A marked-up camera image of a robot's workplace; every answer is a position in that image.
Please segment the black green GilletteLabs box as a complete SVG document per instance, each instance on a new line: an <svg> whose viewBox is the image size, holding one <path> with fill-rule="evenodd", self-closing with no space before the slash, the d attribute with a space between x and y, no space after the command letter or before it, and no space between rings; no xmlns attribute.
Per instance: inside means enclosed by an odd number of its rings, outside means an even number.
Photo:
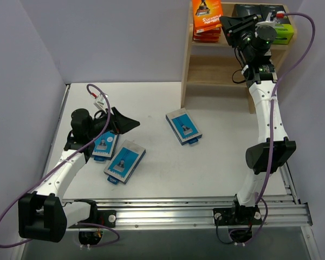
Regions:
<svg viewBox="0 0 325 260"><path fill-rule="evenodd" d="M267 18L268 14L273 11L285 13L285 7L283 5L262 4L260 9L263 18L265 19ZM294 35L294 29L289 18L278 18L276 20L275 30L277 32L277 36L273 44L288 45Z"/></svg>
<svg viewBox="0 0 325 260"><path fill-rule="evenodd" d="M235 4L234 5L236 17L245 17L250 15L256 15L258 18L262 18L260 5L254 4Z"/></svg>

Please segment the orange Gillette Fusion5 box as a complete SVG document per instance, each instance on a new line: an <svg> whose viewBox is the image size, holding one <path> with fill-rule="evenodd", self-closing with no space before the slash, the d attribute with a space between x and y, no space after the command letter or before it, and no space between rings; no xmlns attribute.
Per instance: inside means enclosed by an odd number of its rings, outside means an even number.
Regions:
<svg viewBox="0 0 325 260"><path fill-rule="evenodd" d="M207 31L203 31L203 32L195 32L193 34L193 37L220 37L221 34L221 28L214 28L212 30L207 30Z"/></svg>

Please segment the orange styler box back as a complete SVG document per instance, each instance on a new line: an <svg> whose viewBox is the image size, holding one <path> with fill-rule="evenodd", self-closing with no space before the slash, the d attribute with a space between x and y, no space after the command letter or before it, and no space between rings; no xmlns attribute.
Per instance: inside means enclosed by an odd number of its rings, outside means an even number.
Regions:
<svg viewBox="0 0 325 260"><path fill-rule="evenodd" d="M192 0L192 13L196 34L221 27L223 8L220 0Z"/></svg>

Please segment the orange styler box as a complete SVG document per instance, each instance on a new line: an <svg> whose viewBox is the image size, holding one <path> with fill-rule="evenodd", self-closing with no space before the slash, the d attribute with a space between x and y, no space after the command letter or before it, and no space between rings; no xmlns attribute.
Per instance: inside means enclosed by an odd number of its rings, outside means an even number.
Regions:
<svg viewBox="0 0 325 260"><path fill-rule="evenodd" d="M192 13L196 34L221 27L223 8L220 0L192 0Z"/></svg>
<svg viewBox="0 0 325 260"><path fill-rule="evenodd" d="M211 44L211 43L218 43L219 42L219 37L193 37L193 41L197 43L206 43L206 44Z"/></svg>

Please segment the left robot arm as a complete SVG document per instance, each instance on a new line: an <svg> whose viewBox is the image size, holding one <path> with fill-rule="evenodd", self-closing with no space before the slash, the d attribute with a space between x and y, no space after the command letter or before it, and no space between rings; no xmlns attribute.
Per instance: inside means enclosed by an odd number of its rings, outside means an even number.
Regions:
<svg viewBox="0 0 325 260"><path fill-rule="evenodd" d="M140 122L122 115L115 107L98 111L91 117L84 108L71 114L71 131L56 166L30 192L18 201L18 233L20 237L59 242L66 229L99 223L98 207L93 200L77 199L63 206L62 199L78 171L91 158L95 140L103 133L125 134Z"/></svg>

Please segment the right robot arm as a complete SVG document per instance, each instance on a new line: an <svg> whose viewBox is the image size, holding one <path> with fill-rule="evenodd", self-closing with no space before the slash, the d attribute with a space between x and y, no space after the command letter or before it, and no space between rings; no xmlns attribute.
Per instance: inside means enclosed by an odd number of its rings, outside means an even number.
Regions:
<svg viewBox="0 0 325 260"><path fill-rule="evenodd" d="M289 140L284 129L276 94L278 77L270 51L277 35L276 18L273 12L263 21L257 15L220 17L228 45L239 52L241 73L253 99L258 121L258 143L245 153L250 171L229 211L231 220L238 224L247 220L249 213L256 212L269 177L296 150L296 143Z"/></svg>

